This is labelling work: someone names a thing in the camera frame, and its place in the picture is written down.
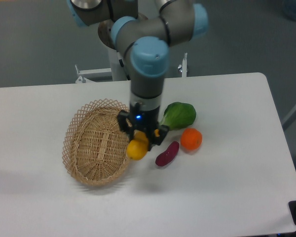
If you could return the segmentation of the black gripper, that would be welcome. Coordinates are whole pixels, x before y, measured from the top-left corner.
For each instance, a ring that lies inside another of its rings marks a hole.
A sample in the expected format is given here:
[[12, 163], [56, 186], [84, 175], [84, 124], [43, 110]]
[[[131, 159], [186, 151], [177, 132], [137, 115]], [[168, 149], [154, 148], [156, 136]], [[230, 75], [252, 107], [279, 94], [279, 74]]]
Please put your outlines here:
[[143, 110], [139, 103], [130, 105], [130, 111], [121, 110], [117, 115], [117, 122], [121, 132], [126, 133], [129, 141], [135, 137], [135, 131], [147, 132], [148, 151], [153, 146], [160, 146], [169, 132], [166, 125], [158, 125], [159, 109]]

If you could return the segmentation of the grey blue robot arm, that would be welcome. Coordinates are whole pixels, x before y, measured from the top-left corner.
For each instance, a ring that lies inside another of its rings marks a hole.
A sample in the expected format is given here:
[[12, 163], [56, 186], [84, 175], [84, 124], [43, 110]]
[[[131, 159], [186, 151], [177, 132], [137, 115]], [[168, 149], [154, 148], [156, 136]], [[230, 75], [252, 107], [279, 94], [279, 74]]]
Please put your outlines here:
[[120, 130], [130, 139], [135, 131], [143, 132], [149, 149], [160, 145], [169, 131], [158, 122], [169, 48], [207, 32], [206, 9], [190, 0], [158, 0], [158, 17], [140, 20], [135, 0], [70, 0], [67, 4], [79, 26], [113, 22], [110, 39], [130, 79], [129, 111], [117, 117]]

